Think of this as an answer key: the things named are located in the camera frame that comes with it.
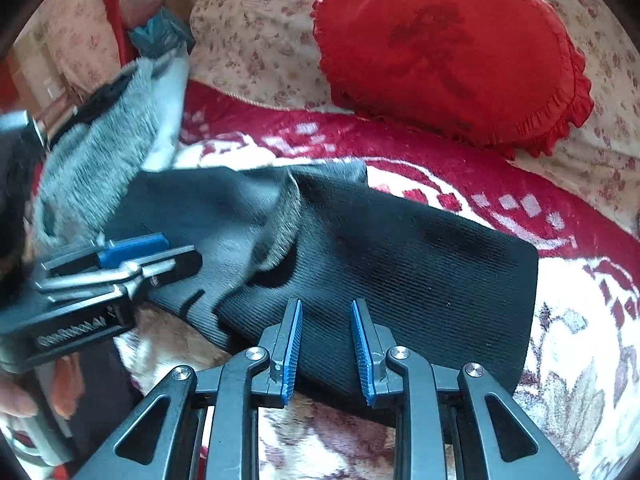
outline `human hand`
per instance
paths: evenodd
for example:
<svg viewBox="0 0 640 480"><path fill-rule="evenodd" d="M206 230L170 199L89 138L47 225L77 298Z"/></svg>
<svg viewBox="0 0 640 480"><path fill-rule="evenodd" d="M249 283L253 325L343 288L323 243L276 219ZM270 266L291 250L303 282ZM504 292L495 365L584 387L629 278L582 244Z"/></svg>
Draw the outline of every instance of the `human hand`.
<svg viewBox="0 0 640 480"><path fill-rule="evenodd" d="M78 354L58 359L55 364L51 403L64 418L69 419L76 412L78 400L84 394L84 380ZM33 416L38 407L33 399L9 378L0 376L0 413L13 416Z"/></svg>

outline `red pillow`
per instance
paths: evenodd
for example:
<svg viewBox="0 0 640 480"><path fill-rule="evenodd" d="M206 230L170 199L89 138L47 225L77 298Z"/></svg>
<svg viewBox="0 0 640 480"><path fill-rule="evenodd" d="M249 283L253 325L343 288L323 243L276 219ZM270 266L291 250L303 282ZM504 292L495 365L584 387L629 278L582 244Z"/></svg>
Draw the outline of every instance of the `red pillow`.
<svg viewBox="0 0 640 480"><path fill-rule="evenodd" d="M593 108L543 0L316 0L313 16L332 100L361 116L538 156Z"/></svg>

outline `gray fur fabric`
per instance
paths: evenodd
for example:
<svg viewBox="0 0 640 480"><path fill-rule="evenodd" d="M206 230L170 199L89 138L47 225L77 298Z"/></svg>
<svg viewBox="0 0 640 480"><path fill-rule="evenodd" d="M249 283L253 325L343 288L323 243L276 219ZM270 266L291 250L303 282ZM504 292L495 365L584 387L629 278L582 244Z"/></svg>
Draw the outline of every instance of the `gray fur fabric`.
<svg viewBox="0 0 640 480"><path fill-rule="evenodd" d="M37 254L97 237L118 207L156 138L155 65L124 67L134 75L116 104L74 126L47 157L33 209Z"/></svg>

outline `black ribbed fabric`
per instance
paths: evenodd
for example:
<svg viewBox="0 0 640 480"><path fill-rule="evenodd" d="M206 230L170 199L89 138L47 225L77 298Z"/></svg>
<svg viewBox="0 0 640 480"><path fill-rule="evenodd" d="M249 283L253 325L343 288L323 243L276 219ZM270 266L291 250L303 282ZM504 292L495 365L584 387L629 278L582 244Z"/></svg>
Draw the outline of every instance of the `black ribbed fabric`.
<svg viewBox="0 0 640 480"><path fill-rule="evenodd" d="M374 322L434 364L475 361L508 391L518 383L538 256L517 238L293 168L142 174L106 234L140 234L140 224L202 252L197 277L151 299L177 313L204 290L186 319L213 342L224 337L212 332L211 307L225 329L255 343L280 321L287 299L299 297L305 321L298 373L316 399L362 413L349 325L358 297Z"/></svg>

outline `teal plastic bag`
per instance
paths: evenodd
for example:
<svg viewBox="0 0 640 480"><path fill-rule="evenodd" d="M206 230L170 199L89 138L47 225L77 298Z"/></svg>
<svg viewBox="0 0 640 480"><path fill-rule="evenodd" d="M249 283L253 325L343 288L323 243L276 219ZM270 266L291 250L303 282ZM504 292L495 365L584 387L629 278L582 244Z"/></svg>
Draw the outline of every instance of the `teal plastic bag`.
<svg viewBox="0 0 640 480"><path fill-rule="evenodd" d="M169 50L187 44L187 52L195 45L191 30L164 7L146 22L144 27L129 31L131 43L140 56L157 59Z"/></svg>

